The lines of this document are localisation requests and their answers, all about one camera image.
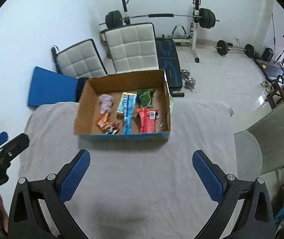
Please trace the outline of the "small white quilted cushion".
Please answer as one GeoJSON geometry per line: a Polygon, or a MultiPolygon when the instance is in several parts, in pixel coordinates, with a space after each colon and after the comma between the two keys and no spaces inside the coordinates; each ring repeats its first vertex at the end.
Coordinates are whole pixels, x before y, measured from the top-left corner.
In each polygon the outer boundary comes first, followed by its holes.
{"type": "Polygon", "coordinates": [[[64,50],[59,50],[56,45],[53,45],[51,53],[59,74],[76,79],[91,79],[107,75],[93,39],[76,43],[64,50]]]}

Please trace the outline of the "light blue snack packet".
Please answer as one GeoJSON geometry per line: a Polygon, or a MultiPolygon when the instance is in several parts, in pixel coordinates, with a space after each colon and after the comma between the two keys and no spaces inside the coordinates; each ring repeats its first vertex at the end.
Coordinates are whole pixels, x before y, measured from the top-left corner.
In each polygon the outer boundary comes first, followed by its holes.
{"type": "Polygon", "coordinates": [[[135,98],[136,94],[133,93],[128,93],[129,98],[128,98],[128,112],[127,116],[123,119],[124,124],[123,124],[123,135],[129,135],[132,132],[132,119],[135,111],[135,98]]]}

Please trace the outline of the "yellow blue tissue pack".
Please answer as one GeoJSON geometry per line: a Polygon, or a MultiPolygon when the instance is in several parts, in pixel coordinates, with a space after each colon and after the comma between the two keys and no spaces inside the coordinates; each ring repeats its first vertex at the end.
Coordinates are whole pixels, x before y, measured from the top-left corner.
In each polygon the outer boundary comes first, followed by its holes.
{"type": "Polygon", "coordinates": [[[117,114],[119,116],[122,116],[122,118],[124,119],[127,116],[127,112],[128,112],[128,98],[129,98],[129,94],[124,92],[121,96],[118,108],[117,108],[117,114]]]}

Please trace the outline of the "purple fluffy towel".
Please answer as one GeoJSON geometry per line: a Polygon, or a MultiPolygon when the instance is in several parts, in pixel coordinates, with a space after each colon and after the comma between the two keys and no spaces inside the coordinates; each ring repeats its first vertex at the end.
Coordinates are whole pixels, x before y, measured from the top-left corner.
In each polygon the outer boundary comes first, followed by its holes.
{"type": "Polygon", "coordinates": [[[114,98],[108,94],[102,94],[99,96],[100,100],[100,114],[104,114],[105,112],[111,112],[112,106],[114,102],[114,98]]]}

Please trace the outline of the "orange snack packet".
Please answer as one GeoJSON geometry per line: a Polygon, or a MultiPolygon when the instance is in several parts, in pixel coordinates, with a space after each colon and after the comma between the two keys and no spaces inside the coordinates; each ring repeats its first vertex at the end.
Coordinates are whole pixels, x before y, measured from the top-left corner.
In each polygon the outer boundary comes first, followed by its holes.
{"type": "Polygon", "coordinates": [[[103,132],[103,134],[116,134],[120,125],[118,122],[111,121],[109,116],[110,112],[104,111],[103,114],[99,116],[99,118],[95,121],[96,126],[103,132]]]}

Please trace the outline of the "black blue weight bench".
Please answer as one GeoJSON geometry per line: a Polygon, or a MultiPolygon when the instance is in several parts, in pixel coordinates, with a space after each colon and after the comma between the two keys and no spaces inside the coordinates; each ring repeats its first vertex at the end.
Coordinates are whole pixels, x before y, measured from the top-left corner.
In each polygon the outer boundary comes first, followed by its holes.
{"type": "Polygon", "coordinates": [[[172,39],[156,38],[156,52],[160,70],[166,74],[169,92],[172,97],[181,98],[182,77],[175,43],[172,39]]]}

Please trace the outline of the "floor barbell black plates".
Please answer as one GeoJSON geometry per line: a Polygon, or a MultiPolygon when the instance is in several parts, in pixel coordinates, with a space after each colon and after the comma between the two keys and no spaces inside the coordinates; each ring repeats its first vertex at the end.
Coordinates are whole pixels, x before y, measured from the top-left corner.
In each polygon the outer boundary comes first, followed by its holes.
{"type": "Polygon", "coordinates": [[[255,54],[255,49],[253,45],[247,44],[243,49],[241,48],[234,48],[230,43],[224,41],[224,40],[219,40],[215,46],[218,54],[220,56],[225,56],[229,53],[230,50],[235,50],[235,51],[242,51],[244,52],[249,58],[253,58],[255,54]]]}

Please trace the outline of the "red snack packet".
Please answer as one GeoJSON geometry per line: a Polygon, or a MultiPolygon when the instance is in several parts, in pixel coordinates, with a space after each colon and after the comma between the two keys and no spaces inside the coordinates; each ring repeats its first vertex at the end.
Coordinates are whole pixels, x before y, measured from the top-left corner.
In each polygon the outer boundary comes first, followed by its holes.
{"type": "Polygon", "coordinates": [[[140,133],[155,133],[159,110],[154,108],[140,108],[136,109],[135,112],[140,118],[140,133]]]}

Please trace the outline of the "large white quilted cushion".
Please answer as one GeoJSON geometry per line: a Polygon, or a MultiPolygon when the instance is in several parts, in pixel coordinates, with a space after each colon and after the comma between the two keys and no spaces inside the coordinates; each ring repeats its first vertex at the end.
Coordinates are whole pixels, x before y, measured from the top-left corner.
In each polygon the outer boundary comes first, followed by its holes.
{"type": "Polygon", "coordinates": [[[159,69],[152,23],[116,27],[104,36],[116,73],[159,69]]]}

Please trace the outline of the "green wet wipes pack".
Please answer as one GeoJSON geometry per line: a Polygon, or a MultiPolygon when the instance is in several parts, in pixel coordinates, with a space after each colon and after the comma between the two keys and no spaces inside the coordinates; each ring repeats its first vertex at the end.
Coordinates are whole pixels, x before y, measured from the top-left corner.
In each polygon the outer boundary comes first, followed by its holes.
{"type": "Polygon", "coordinates": [[[152,108],[152,98],[155,92],[154,88],[137,90],[136,103],[142,109],[152,108]]]}

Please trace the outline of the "beige chair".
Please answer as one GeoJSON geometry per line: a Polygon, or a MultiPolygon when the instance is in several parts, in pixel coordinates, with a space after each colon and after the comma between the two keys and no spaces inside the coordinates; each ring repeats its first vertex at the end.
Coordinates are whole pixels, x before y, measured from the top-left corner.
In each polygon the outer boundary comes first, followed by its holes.
{"type": "Polygon", "coordinates": [[[284,167],[284,103],[234,139],[238,179],[253,181],[284,167]]]}

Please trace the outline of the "black treadmill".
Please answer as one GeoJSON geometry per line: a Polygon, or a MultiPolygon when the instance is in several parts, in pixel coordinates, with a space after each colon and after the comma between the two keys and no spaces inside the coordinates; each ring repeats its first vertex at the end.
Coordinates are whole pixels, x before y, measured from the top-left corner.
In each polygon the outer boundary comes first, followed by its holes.
{"type": "Polygon", "coordinates": [[[275,80],[278,78],[279,75],[284,80],[284,67],[281,63],[271,62],[273,56],[273,49],[265,48],[262,55],[258,51],[254,53],[253,61],[260,68],[267,81],[275,80]]]}

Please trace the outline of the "white tablecloth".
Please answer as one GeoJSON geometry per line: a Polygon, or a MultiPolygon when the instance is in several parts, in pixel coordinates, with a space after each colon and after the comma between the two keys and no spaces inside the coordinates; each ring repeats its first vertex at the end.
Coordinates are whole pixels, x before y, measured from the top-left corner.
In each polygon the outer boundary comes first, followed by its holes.
{"type": "Polygon", "coordinates": [[[217,204],[192,155],[201,149],[224,172],[237,173],[232,108],[177,100],[167,141],[81,138],[73,133],[77,109],[58,103],[34,111],[20,175],[43,179],[86,149],[89,169],[66,206],[88,238],[194,238],[217,204]]]}

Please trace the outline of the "rack barbell black plates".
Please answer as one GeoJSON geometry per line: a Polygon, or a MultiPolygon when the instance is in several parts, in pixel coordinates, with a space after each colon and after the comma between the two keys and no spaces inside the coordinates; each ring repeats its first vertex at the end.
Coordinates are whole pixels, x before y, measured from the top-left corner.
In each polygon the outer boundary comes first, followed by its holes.
{"type": "Polygon", "coordinates": [[[204,29],[210,29],[215,26],[216,22],[220,20],[216,19],[215,13],[206,8],[200,8],[197,15],[177,15],[177,14],[147,14],[138,16],[122,16],[121,12],[111,11],[105,16],[105,21],[99,25],[106,25],[107,28],[113,29],[115,27],[122,26],[123,24],[130,24],[132,19],[137,18],[175,18],[185,17],[191,18],[195,23],[198,23],[200,27],[204,29]]]}

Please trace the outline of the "blue foam mat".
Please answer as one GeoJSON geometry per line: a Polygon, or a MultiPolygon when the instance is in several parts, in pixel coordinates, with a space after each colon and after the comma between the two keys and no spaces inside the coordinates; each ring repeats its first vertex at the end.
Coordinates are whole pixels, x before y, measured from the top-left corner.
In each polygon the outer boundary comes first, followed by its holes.
{"type": "Polygon", "coordinates": [[[36,66],[33,71],[27,105],[41,105],[60,102],[78,102],[78,79],[68,77],[36,66]]]}

